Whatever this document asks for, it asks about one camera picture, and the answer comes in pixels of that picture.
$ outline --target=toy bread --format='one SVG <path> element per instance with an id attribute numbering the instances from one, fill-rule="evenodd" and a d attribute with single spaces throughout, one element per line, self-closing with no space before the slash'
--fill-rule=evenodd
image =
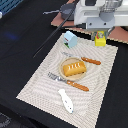
<path id="1" fill-rule="evenodd" d="M 76 63 L 64 65 L 63 71 L 65 76 L 72 76 L 72 75 L 86 72 L 86 66 L 83 61 L 79 61 Z"/>

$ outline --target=utensil handle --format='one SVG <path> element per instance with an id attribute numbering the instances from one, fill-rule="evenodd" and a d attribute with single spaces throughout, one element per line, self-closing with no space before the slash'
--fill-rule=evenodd
<path id="1" fill-rule="evenodd" d="M 73 86 L 73 87 L 76 87 L 76 88 L 78 88 L 78 89 L 81 89 L 81 90 L 83 90 L 83 91 L 89 91 L 89 89 L 87 88 L 87 87 L 85 87 L 85 86 L 83 86 L 83 85 L 80 85 L 80 84 L 77 84 L 77 83 L 75 83 L 75 82 L 72 82 L 72 81 L 67 81 L 67 84 L 69 84 L 69 85 L 71 85 L 71 86 Z"/>
<path id="2" fill-rule="evenodd" d="M 85 57 L 81 57 L 81 59 L 83 61 L 86 61 L 86 62 L 89 62 L 89 63 L 93 63 L 93 64 L 96 64 L 96 65 L 100 65 L 101 64 L 101 62 L 97 61 L 97 60 L 92 60 L 92 59 L 88 59 L 88 58 L 85 58 Z"/>

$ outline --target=white cloth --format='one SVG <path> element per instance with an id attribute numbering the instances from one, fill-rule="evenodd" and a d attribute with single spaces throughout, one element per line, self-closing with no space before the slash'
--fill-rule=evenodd
<path id="1" fill-rule="evenodd" d="M 78 38 L 77 46 L 69 49 L 63 44 L 63 36 L 64 34 L 58 39 L 17 98 L 76 127 L 94 128 L 117 47 L 110 45 L 95 47 L 93 41 Z M 58 64 L 62 59 L 66 58 L 61 52 L 101 61 L 101 65 L 86 62 L 87 73 L 83 79 L 77 81 L 77 83 L 87 86 L 89 92 L 84 92 L 63 82 L 56 82 L 47 76 L 49 71 L 58 76 L 60 75 Z M 68 113 L 63 106 L 58 93 L 61 88 L 66 90 L 67 95 L 73 102 L 74 112 L 72 114 Z"/>

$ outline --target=cable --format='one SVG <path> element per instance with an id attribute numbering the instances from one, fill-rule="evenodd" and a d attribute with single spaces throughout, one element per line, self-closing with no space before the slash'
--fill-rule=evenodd
<path id="1" fill-rule="evenodd" d="M 64 27 L 61 27 L 61 29 L 65 29 L 65 28 L 76 28 L 76 26 L 64 26 Z"/>
<path id="2" fill-rule="evenodd" d="M 74 6 L 73 6 L 71 12 L 69 13 L 69 15 L 67 16 L 67 18 L 57 27 L 56 30 L 54 30 L 54 31 L 50 34 L 50 36 L 49 36 L 49 37 L 43 42 L 43 44 L 36 50 L 36 52 L 35 52 L 34 55 L 33 55 L 33 58 L 42 50 L 42 48 L 43 48 L 44 45 L 47 43 L 47 41 L 48 41 L 52 36 L 54 36 L 54 35 L 58 32 L 58 30 L 60 30 L 60 28 L 65 24 L 65 22 L 69 19 L 69 17 L 71 16 L 71 14 L 73 13 L 73 11 L 75 10 L 75 7 L 76 7 L 76 4 L 77 4 L 78 1 L 79 1 L 79 0 L 75 0 Z"/>

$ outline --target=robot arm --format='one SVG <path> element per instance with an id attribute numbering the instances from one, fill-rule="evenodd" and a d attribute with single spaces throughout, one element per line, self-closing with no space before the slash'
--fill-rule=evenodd
<path id="1" fill-rule="evenodd" d="M 80 0 L 74 24 L 92 32 L 92 40 L 98 31 L 107 39 L 115 26 L 128 26 L 128 0 Z"/>

